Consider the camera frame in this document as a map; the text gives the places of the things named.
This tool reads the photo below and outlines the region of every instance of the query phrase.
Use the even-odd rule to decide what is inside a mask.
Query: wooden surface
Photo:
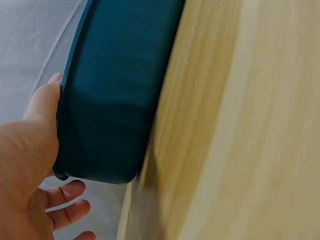
[[[320,0],[187,0],[118,239],[320,239]]]

